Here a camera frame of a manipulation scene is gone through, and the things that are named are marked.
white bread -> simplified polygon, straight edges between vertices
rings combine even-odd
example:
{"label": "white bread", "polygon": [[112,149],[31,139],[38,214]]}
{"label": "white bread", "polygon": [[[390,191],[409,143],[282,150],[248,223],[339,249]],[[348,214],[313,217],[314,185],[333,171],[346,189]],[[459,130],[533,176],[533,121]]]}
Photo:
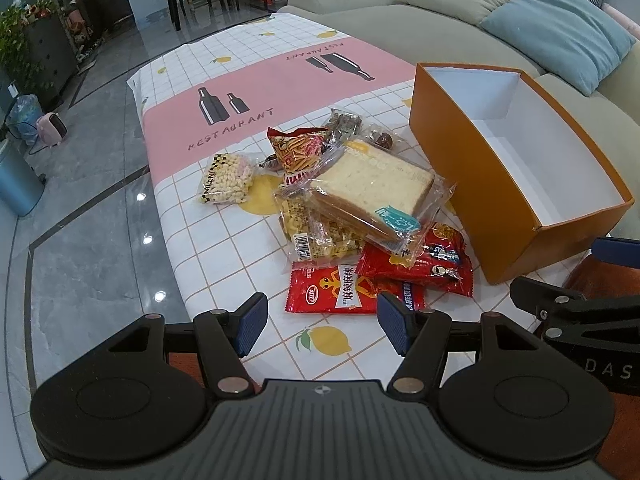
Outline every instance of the white bread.
{"label": "white bread", "polygon": [[394,237],[376,211],[391,206],[415,217],[433,179],[433,174],[423,168],[362,140],[353,140],[345,144],[342,156],[311,183],[311,189],[334,214],[341,210],[343,217],[359,218]]}

dark cabinet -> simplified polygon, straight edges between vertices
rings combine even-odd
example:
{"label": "dark cabinet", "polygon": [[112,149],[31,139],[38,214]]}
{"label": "dark cabinet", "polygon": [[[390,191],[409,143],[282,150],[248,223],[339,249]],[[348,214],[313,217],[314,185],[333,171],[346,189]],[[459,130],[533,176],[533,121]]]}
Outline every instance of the dark cabinet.
{"label": "dark cabinet", "polygon": [[57,16],[41,18],[24,29],[31,45],[31,59],[43,68],[41,81],[53,87],[39,95],[40,104],[48,108],[62,92],[66,82],[76,72],[76,56]]}

teal label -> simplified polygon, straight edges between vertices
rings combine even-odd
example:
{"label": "teal label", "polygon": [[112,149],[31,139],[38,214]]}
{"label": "teal label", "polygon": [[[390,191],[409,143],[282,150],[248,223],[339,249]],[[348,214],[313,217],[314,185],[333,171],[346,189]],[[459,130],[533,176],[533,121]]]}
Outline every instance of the teal label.
{"label": "teal label", "polygon": [[376,214],[380,216],[382,221],[394,231],[410,233],[411,231],[417,231],[420,229],[420,222],[395,207],[381,207],[376,211]]}

blue plastic bag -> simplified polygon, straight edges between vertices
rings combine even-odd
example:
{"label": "blue plastic bag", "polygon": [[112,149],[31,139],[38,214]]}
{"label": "blue plastic bag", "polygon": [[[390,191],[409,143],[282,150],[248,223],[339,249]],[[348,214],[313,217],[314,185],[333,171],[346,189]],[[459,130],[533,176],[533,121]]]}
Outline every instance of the blue plastic bag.
{"label": "blue plastic bag", "polygon": [[9,113],[7,124],[28,146],[33,146],[38,140],[36,121],[43,115],[38,98],[34,94],[21,95]]}

bag of white snack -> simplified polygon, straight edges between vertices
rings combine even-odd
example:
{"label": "bag of white snack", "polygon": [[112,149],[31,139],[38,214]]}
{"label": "bag of white snack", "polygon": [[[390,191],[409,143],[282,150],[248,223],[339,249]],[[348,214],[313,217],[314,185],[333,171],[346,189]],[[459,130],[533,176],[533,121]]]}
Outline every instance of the bag of white snack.
{"label": "bag of white snack", "polygon": [[263,159],[262,153],[213,155],[200,181],[197,200],[203,203],[245,202],[258,164]]}

